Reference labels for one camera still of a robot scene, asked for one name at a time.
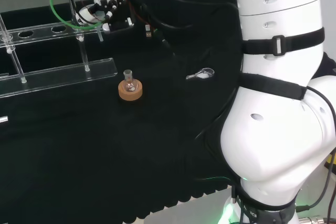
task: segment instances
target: black strap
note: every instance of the black strap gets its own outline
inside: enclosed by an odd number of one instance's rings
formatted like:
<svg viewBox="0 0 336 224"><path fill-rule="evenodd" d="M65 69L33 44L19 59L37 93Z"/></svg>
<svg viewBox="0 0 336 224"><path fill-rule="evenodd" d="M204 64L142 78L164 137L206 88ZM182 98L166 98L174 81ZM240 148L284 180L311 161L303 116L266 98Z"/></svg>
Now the black strap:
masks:
<svg viewBox="0 0 336 224"><path fill-rule="evenodd" d="M302 100L307 91L307 87L302 87L295 83L251 73L241 73L239 85L246 89L274 94L294 100Z"/></svg>
<svg viewBox="0 0 336 224"><path fill-rule="evenodd" d="M283 210L270 212L247 206L243 200L237 198L240 208L243 209L250 222L258 224L288 224L295 214L295 201L296 197Z"/></svg>
<svg viewBox="0 0 336 224"><path fill-rule="evenodd" d="M324 42L324 28L307 34L291 37L283 35L272 39L251 39L243 41L243 53L247 55L283 56L287 52L297 51L317 46Z"/></svg>

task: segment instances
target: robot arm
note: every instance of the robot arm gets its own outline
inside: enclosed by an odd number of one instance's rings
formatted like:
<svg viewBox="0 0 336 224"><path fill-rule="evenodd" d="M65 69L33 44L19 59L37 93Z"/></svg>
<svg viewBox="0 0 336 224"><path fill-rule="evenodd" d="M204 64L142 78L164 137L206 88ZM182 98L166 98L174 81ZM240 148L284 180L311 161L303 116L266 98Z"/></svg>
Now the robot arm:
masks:
<svg viewBox="0 0 336 224"><path fill-rule="evenodd" d="M336 108L336 78L310 82L323 56L323 43L283 51L286 38L322 29L320 0L237 0L244 41L274 40L274 54L245 52L243 73L312 85ZM303 99L239 87L221 136L223 155L241 178L243 190L268 206L295 199L308 176L336 147L334 120L326 102L307 91ZM239 220L240 207L231 204ZM298 224L296 214L289 221Z"/></svg>

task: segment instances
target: strap buckle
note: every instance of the strap buckle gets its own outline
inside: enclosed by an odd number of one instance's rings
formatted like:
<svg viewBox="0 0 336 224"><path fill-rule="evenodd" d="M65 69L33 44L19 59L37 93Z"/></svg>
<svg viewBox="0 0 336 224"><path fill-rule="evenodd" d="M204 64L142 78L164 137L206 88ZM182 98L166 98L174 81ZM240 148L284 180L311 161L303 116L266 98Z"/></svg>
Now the strap buckle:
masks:
<svg viewBox="0 0 336 224"><path fill-rule="evenodd" d="M272 38L272 50L274 56L284 56L287 53L286 37L284 35Z"/></svg>

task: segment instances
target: clear acrylic shelf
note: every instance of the clear acrylic shelf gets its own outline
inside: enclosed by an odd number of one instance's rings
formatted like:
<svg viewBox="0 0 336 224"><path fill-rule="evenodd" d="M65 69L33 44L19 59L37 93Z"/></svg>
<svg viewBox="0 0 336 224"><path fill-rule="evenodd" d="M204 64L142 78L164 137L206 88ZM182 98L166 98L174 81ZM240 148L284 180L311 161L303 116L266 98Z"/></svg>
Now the clear acrylic shelf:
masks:
<svg viewBox="0 0 336 224"><path fill-rule="evenodd" d="M70 8L74 16L76 12L72 5ZM103 41L101 31L101 26L91 30L80 30L72 29L63 23L7 30L0 15L0 48L4 48L4 51L10 55L17 72L13 76L0 73L0 98L116 76L118 72L112 58L88 61L85 34L98 33L100 41ZM82 63L29 73L23 72L16 54L16 46L70 36L75 36L77 39Z"/></svg>
<svg viewBox="0 0 336 224"><path fill-rule="evenodd" d="M21 82L18 74L14 76L1 75L0 98L117 75L117 69L112 58L89 62L89 68L90 71L85 71L85 64L80 63L29 72L25 73L26 83Z"/></svg>
<svg viewBox="0 0 336 224"><path fill-rule="evenodd" d="M8 45L21 45L43 40L59 39L78 34L93 34L97 33L96 29L92 30L74 30L63 23L53 23L40 26L31 26L7 31L11 42L5 43L0 34L0 48Z"/></svg>

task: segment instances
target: table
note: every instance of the table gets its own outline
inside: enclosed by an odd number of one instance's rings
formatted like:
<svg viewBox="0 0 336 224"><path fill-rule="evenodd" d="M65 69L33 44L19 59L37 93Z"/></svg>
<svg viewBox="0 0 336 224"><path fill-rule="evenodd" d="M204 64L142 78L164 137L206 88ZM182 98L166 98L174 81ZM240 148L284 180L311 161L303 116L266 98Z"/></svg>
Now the table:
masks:
<svg viewBox="0 0 336 224"><path fill-rule="evenodd" d="M0 125L0 223L132 223L226 188L191 178L226 169L194 139L236 85L238 16L229 8L209 17L213 8L145 1L169 24L198 21L191 31L165 33L186 64L177 65L136 24L102 44L87 37L89 60L113 57L117 77L1 99L0 114L9 122ZM57 11L69 18L68 4ZM56 22L48 7L3 18L8 29ZM17 53L25 71L80 62L75 38L18 46ZM213 79L184 80L204 67L216 71ZM139 102L118 99L125 69L143 83ZM14 73L4 51L0 72Z"/></svg>

